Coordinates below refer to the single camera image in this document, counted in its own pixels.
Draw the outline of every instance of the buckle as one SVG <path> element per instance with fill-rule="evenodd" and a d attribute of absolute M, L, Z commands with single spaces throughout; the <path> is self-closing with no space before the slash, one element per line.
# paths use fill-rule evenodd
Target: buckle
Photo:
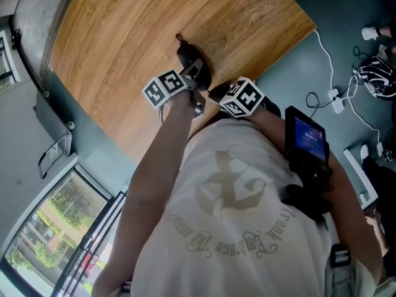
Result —
<path fill-rule="evenodd" d="M 333 268 L 351 264 L 351 252 L 342 244 L 334 244 L 330 253 L 330 263 Z"/>

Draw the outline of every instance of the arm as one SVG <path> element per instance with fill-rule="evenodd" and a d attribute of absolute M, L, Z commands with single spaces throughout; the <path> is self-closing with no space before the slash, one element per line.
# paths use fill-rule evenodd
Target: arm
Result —
<path fill-rule="evenodd" d="M 281 153 L 285 152 L 285 122 L 283 119 L 261 106 L 248 119 Z M 331 215 L 340 242 L 367 267 L 378 284 L 382 259 L 377 239 L 366 223 L 347 174 L 332 153 L 330 153 L 329 166 L 333 169 L 330 183 L 334 189 L 332 192 L 326 193 L 325 196 L 333 204 Z"/>
<path fill-rule="evenodd" d="M 137 258 L 161 219 L 179 173 L 193 116 L 189 94 L 175 96 L 131 179 L 110 258 L 93 285 L 93 297 L 108 297 L 133 278 Z"/>
<path fill-rule="evenodd" d="M 389 252 L 389 247 L 386 243 L 385 234 L 382 232 L 380 220 L 381 219 L 377 217 L 366 217 L 367 223 L 371 225 L 374 230 L 374 234 L 376 235 L 376 238 L 378 240 L 379 247 L 381 248 L 381 255 L 384 257 Z"/>

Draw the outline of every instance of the white cable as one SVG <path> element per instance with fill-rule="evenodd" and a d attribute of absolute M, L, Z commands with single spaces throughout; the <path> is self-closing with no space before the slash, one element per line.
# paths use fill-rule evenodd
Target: white cable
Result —
<path fill-rule="evenodd" d="M 365 120 L 363 120 L 363 118 L 360 116 L 360 115 L 358 115 L 357 114 L 357 112 L 355 111 L 355 108 L 353 107 L 353 105 L 352 105 L 352 101 L 351 101 L 351 98 L 353 98 L 355 95 L 356 95 L 356 92 L 358 91 L 358 84 L 357 84 L 357 80 L 355 81 L 355 84 L 356 84 L 356 88 L 355 88 L 355 92 L 353 93 L 353 95 L 352 96 L 349 96 L 349 89 L 351 89 L 351 84 L 352 84 L 352 79 L 353 78 L 356 78 L 357 79 L 357 77 L 355 76 L 355 75 L 353 75 L 352 77 L 351 77 L 351 79 L 349 80 L 349 87 L 348 87 L 348 90 L 346 91 L 346 97 L 345 98 L 342 98 L 342 100 L 343 99 L 348 99 L 348 101 L 349 101 L 349 103 L 350 103 L 350 105 L 351 105 L 351 108 L 352 108 L 352 111 L 353 111 L 353 113 L 355 114 L 355 115 L 357 115 L 357 117 L 359 117 L 359 119 L 361 120 L 361 122 L 363 122 L 365 125 L 367 125 L 372 131 L 377 131 L 378 132 L 378 144 L 379 144 L 379 130 L 378 129 L 374 129 L 370 124 L 368 124 Z"/>
<path fill-rule="evenodd" d="M 321 45 L 322 50 L 324 50 L 324 52 L 326 53 L 327 57 L 329 57 L 330 68 L 331 68 L 331 70 L 332 70 L 332 74 L 331 74 L 331 76 L 330 76 L 330 89 L 333 90 L 333 75 L 334 75 L 334 68 L 333 68 L 332 57 L 330 56 L 329 52 L 326 51 L 326 49 L 323 47 L 322 40 L 321 40 L 321 36 L 320 36 L 319 33 L 317 32 L 317 30 L 315 30 L 315 33 L 316 33 L 316 35 L 317 35 L 317 39 L 319 40 L 319 44 Z"/>
<path fill-rule="evenodd" d="M 319 33 L 318 33 L 317 30 L 315 30 L 315 33 L 316 33 L 316 35 L 317 35 L 317 39 L 319 40 L 319 44 L 321 45 L 322 50 L 324 50 L 324 52 L 326 53 L 327 57 L 329 58 L 330 68 L 331 68 L 331 70 L 332 70 L 332 73 L 331 73 L 331 76 L 330 76 L 330 89 L 333 90 L 333 75 L 334 75 L 334 68 L 333 68 L 332 57 L 330 56 L 329 52 L 326 51 L 326 49 L 323 47 L 322 40 L 321 40 L 321 36 L 319 35 Z M 355 80 L 356 88 L 355 88 L 355 91 L 353 92 L 353 95 L 352 95 L 352 96 L 349 96 L 349 90 L 351 89 L 352 80 L 353 80 L 354 78 L 356 79 L 356 80 Z M 355 111 L 355 108 L 354 108 L 353 105 L 352 105 L 351 98 L 353 98 L 353 97 L 356 95 L 356 92 L 358 91 L 358 83 L 357 83 L 357 81 L 358 81 L 357 76 L 353 75 L 353 76 L 351 77 L 351 79 L 349 80 L 349 86 L 348 86 L 348 90 L 346 91 L 346 97 L 345 97 L 345 98 L 341 98 L 341 101 L 347 99 L 347 100 L 349 101 L 350 105 L 351 105 L 351 108 L 352 108 L 353 113 L 354 113 L 355 115 L 357 115 L 357 117 L 359 117 L 359 119 L 361 120 L 361 122 L 363 122 L 365 125 L 367 125 L 372 131 L 377 131 L 377 132 L 378 132 L 378 144 L 379 144 L 379 130 L 378 130 L 378 129 L 374 129 L 370 124 L 368 124 L 365 120 L 363 120 L 363 118 L 362 118 L 360 115 L 357 114 L 357 112 Z"/>
<path fill-rule="evenodd" d="M 375 97 L 382 97 L 382 98 L 392 98 L 394 97 L 395 94 L 393 95 L 381 95 L 380 93 L 376 93 Z"/>

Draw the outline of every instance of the wooden table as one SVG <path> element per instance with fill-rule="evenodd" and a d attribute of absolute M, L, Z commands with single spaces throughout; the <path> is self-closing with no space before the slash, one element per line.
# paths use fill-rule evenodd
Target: wooden table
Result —
<path fill-rule="evenodd" d="M 258 78 L 314 29 L 294 0 L 72 0 L 50 66 L 139 161 L 160 127 L 141 90 L 154 75 L 182 69 L 177 33 L 205 54 L 214 87 L 241 75 Z M 216 110 L 208 103 L 193 128 Z"/>

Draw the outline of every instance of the power adapter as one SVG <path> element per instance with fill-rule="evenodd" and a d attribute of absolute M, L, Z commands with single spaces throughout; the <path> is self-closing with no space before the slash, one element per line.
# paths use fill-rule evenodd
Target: power adapter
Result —
<path fill-rule="evenodd" d="M 381 142 L 379 142 L 379 143 L 377 144 L 377 153 L 378 153 L 378 156 L 379 156 L 379 157 L 381 157 L 382 154 L 384 153 L 384 148 L 383 148 Z"/>
<path fill-rule="evenodd" d="M 333 100 L 332 105 L 335 113 L 339 114 L 342 111 L 344 111 L 344 105 L 336 88 L 333 88 L 332 90 L 329 91 L 329 98 L 330 100 Z"/>

